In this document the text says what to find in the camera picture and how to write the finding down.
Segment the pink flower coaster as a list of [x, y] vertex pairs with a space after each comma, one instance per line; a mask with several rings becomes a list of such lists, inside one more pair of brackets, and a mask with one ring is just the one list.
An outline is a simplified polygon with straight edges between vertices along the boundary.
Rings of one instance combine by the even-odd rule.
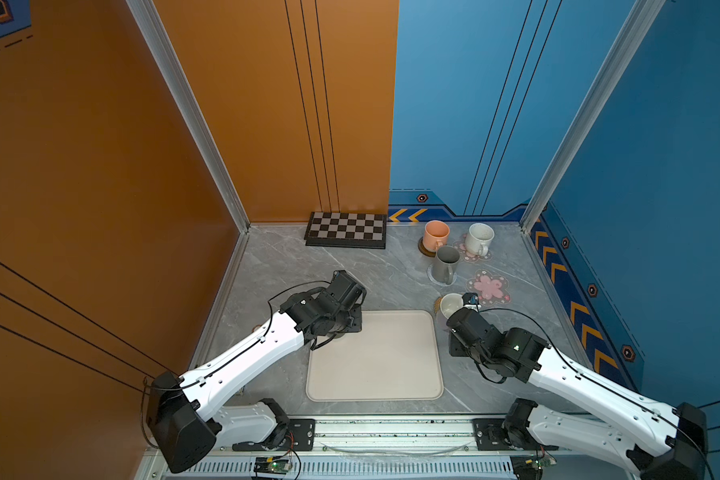
[[508, 285], [505, 277], [493, 275], [487, 270], [478, 271], [474, 278], [467, 281], [467, 289], [477, 295], [481, 307], [510, 303]]
[[467, 263], [478, 263], [483, 261], [489, 261], [493, 257], [493, 252], [488, 251], [485, 256], [474, 255], [470, 253], [466, 248], [466, 234], [462, 234], [460, 240], [455, 244], [455, 247], [460, 251], [464, 257], [464, 261]]

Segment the white mug purple handle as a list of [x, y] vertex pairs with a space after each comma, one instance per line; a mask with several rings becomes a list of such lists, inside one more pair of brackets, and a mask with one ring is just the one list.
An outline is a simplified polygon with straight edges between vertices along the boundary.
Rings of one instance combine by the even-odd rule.
[[438, 315], [448, 320], [454, 313], [464, 306], [463, 295], [449, 293], [440, 298]]

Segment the beige rectangular serving tray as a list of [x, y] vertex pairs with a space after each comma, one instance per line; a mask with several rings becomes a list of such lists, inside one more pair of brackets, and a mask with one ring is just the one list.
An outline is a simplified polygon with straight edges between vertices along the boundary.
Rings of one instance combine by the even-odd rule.
[[313, 402], [436, 400], [444, 391], [434, 319], [423, 310], [368, 311], [362, 330], [310, 353]]

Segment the grey green mug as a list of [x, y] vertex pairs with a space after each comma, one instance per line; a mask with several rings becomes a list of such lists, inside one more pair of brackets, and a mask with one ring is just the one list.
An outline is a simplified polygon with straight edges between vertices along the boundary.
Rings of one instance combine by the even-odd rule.
[[430, 269], [436, 278], [445, 281], [457, 275], [460, 260], [461, 254], [458, 249], [444, 245], [437, 250]]

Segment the brown wooden round coaster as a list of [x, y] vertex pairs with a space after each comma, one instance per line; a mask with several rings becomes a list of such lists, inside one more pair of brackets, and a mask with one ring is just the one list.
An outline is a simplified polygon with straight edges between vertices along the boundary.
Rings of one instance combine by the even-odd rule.
[[420, 238], [420, 239], [418, 240], [417, 247], [418, 247], [418, 249], [419, 249], [419, 251], [420, 251], [421, 254], [423, 254], [423, 255], [425, 255], [425, 256], [427, 256], [427, 257], [434, 257], [434, 256], [435, 256], [435, 253], [434, 253], [434, 252], [428, 250], [428, 249], [424, 246], [424, 243], [423, 243], [423, 239], [422, 239], [422, 238]]

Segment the cream white mug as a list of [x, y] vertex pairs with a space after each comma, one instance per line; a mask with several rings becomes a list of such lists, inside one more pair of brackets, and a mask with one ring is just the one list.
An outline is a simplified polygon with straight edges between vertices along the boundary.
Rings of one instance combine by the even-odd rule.
[[486, 258], [490, 246], [495, 238], [495, 231], [484, 223], [474, 223], [469, 226], [465, 237], [466, 251], [475, 257]]

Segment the orange peach mug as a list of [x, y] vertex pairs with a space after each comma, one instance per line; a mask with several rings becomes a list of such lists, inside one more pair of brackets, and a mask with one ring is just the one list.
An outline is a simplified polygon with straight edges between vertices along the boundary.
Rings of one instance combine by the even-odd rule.
[[440, 220], [431, 220], [426, 223], [422, 237], [422, 246], [428, 252], [436, 253], [439, 248], [446, 245], [450, 235], [450, 227]]

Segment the blue woven round coaster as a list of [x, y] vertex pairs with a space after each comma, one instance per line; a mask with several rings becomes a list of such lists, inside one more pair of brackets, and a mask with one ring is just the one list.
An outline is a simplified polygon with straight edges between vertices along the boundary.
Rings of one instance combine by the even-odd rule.
[[441, 281], [440, 279], [438, 279], [438, 278], [436, 278], [436, 277], [434, 276], [434, 274], [432, 273], [432, 270], [431, 270], [431, 269], [428, 269], [428, 270], [427, 270], [427, 276], [428, 276], [428, 279], [429, 279], [433, 284], [435, 284], [435, 285], [437, 285], [437, 286], [440, 286], [440, 287], [449, 287], [449, 286], [452, 286], [452, 285], [456, 282], [456, 280], [457, 280], [457, 278], [458, 278], [457, 275], [454, 275], [454, 276], [452, 276], [452, 277], [450, 277], [450, 278], [447, 278], [445, 281]]

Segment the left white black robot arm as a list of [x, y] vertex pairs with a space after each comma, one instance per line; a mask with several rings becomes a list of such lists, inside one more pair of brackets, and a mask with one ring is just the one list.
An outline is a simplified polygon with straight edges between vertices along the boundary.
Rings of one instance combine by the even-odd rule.
[[345, 270], [328, 281], [284, 290], [286, 300], [251, 334], [183, 374], [166, 371], [142, 388], [142, 430], [169, 471], [183, 473], [221, 447], [275, 450], [289, 439], [290, 420], [273, 399], [227, 408], [226, 402], [280, 359], [362, 330], [366, 288]]

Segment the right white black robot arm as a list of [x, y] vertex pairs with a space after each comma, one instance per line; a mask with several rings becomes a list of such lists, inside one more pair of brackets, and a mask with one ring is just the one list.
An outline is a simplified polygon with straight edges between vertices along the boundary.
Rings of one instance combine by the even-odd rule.
[[713, 478], [701, 409], [645, 397], [563, 354], [546, 333], [517, 327], [502, 332], [478, 310], [461, 308], [446, 325], [451, 355], [470, 359], [480, 375], [493, 371], [496, 384], [508, 379], [530, 384], [589, 414], [564, 414], [518, 398], [500, 426], [475, 429], [489, 445], [573, 450], [641, 479]]

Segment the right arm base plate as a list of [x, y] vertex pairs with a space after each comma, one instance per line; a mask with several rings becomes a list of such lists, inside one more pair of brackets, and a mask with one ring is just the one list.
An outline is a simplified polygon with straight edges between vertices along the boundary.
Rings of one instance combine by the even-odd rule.
[[523, 450], [557, 451], [559, 447], [539, 443], [530, 433], [530, 423], [522, 419], [500, 420], [477, 418], [472, 420], [473, 434], [479, 451]]

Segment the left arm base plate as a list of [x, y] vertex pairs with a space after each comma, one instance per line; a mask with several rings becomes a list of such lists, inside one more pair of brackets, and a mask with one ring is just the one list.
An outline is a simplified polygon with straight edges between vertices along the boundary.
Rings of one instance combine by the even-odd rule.
[[273, 432], [260, 442], [240, 442], [232, 446], [240, 452], [296, 452], [311, 451], [314, 445], [316, 421], [291, 419], [278, 422]]

